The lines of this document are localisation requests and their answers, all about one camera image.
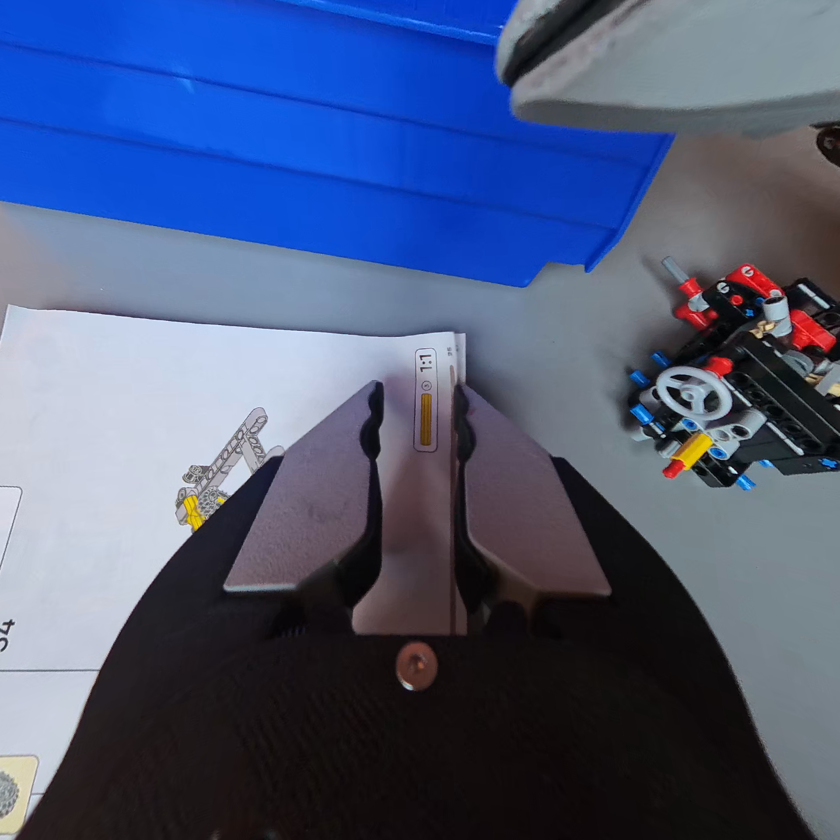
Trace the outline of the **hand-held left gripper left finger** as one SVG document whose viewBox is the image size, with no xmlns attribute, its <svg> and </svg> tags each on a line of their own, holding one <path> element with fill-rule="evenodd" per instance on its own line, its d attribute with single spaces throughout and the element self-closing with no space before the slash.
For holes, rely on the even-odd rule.
<svg viewBox="0 0 840 840">
<path fill-rule="evenodd" d="M 355 608 L 382 569 L 384 386 L 370 381 L 281 457 L 233 563 L 231 594 L 333 589 Z"/>
</svg>

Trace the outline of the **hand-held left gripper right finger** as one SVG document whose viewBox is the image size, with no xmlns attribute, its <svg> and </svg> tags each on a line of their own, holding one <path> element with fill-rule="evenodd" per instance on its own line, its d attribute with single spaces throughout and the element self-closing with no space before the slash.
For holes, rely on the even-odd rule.
<svg viewBox="0 0 840 840">
<path fill-rule="evenodd" d="M 612 587 L 550 454 L 476 391 L 454 394 L 455 582 L 468 615 Z"/>
</svg>

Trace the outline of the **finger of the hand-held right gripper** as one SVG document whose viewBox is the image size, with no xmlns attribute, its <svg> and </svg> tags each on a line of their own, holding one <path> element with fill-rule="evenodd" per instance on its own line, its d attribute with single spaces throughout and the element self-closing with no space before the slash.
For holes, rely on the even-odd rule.
<svg viewBox="0 0 840 840">
<path fill-rule="evenodd" d="M 838 1 L 623 2 L 511 83 L 519 120 L 755 137 L 838 121 Z"/>
<path fill-rule="evenodd" d="M 622 5 L 623 1 L 518 2 L 497 42 L 498 80 L 516 83 Z"/>
</svg>

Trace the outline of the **lego instruction booklet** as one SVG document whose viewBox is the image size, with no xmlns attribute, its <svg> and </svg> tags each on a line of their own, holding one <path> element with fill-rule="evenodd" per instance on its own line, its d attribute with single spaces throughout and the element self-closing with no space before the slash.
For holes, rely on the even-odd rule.
<svg viewBox="0 0 840 840">
<path fill-rule="evenodd" d="M 6 309 L 2 838 L 36 808 L 98 670 L 192 523 L 372 380 L 384 385 L 380 580 L 363 633 L 462 632 L 448 515 L 466 336 L 365 337 Z"/>
</svg>

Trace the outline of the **partly built lego model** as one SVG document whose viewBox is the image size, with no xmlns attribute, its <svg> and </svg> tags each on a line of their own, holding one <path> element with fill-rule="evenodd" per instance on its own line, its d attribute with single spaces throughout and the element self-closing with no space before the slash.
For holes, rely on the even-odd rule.
<svg viewBox="0 0 840 840">
<path fill-rule="evenodd" d="M 669 480 L 754 488 L 749 468 L 838 474 L 839 305 L 811 278 L 786 285 L 741 264 L 707 287 L 671 257 L 676 319 L 694 335 L 629 374 L 628 430 Z"/>
</svg>

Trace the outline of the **blue plastic storage bin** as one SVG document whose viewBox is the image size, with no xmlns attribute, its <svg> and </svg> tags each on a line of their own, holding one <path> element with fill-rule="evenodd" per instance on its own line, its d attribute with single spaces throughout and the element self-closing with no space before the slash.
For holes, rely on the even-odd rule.
<svg viewBox="0 0 840 840">
<path fill-rule="evenodd" d="M 514 2 L 2 2 L 2 200 L 525 287 L 667 133 L 515 119 Z"/>
</svg>

